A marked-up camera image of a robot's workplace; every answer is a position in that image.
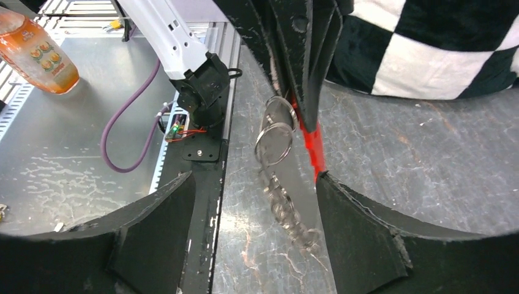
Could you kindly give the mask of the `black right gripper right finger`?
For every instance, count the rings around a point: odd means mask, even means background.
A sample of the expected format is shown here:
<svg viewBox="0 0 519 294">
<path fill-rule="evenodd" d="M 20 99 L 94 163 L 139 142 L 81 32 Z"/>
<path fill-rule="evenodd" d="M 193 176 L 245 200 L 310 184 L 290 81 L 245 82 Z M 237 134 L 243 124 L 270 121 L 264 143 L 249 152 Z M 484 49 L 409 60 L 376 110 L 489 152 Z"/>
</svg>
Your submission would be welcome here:
<svg viewBox="0 0 519 294">
<path fill-rule="evenodd" d="M 316 194 L 339 293 L 517 293 L 518 233 L 481 235 L 402 214 L 327 172 Z"/>
</svg>

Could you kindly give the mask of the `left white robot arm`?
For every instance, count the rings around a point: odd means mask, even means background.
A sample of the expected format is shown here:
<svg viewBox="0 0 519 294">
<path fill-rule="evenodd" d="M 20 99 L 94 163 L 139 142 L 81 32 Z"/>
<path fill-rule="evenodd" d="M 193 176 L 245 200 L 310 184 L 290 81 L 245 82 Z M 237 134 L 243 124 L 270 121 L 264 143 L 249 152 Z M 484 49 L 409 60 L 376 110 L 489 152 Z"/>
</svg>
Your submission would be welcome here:
<svg viewBox="0 0 519 294">
<path fill-rule="evenodd" d="M 181 17 L 179 1 L 121 1 L 145 36 L 174 87 L 188 97 L 182 107 L 199 126 L 222 119 L 218 90 L 229 85 L 223 63 Z M 306 132 L 318 128 L 319 94 L 352 1 L 209 1 L 219 8 L 263 68 L 274 91 L 297 105 Z"/>
</svg>

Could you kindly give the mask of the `metal key holder red handle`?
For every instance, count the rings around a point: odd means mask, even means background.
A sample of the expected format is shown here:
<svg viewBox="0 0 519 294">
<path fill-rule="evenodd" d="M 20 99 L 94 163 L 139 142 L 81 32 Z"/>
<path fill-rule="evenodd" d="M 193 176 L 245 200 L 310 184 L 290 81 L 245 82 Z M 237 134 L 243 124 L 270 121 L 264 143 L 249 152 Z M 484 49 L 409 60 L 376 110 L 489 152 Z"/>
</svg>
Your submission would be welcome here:
<svg viewBox="0 0 519 294">
<path fill-rule="evenodd" d="M 272 96 L 265 104 L 254 153 L 275 221 L 300 251 L 315 255 L 322 251 L 323 233 L 317 228 L 315 189 L 301 175 L 293 150 L 298 124 L 296 111 L 288 100 Z"/>
</svg>

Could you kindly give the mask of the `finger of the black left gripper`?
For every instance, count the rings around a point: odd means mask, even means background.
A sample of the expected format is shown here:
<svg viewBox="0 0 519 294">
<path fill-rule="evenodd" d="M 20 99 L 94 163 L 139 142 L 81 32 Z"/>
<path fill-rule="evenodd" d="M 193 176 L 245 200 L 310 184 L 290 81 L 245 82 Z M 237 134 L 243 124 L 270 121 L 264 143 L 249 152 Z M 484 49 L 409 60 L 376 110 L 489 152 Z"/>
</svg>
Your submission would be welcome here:
<svg viewBox="0 0 519 294">
<path fill-rule="evenodd" d="M 270 1 L 271 80 L 291 94 L 299 121 L 312 133 L 318 126 L 319 95 L 353 1 Z"/>
<path fill-rule="evenodd" d="M 284 56 L 277 35 L 277 20 L 269 1 L 214 0 L 223 12 L 279 96 L 289 91 Z"/>
</svg>

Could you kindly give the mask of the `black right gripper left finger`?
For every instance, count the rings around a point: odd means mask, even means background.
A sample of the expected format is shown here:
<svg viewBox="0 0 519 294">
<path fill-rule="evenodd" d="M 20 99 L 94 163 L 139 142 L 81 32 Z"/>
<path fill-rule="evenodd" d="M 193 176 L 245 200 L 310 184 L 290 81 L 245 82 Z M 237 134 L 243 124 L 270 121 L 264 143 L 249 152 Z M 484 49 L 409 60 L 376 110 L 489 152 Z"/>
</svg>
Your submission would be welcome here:
<svg viewBox="0 0 519 294">
<path fill-rule="evenodd" d="M 195 192 L 187 172 L 65 232 L 1 235 L 1 292 L 175 293 Z"/>
</svg>

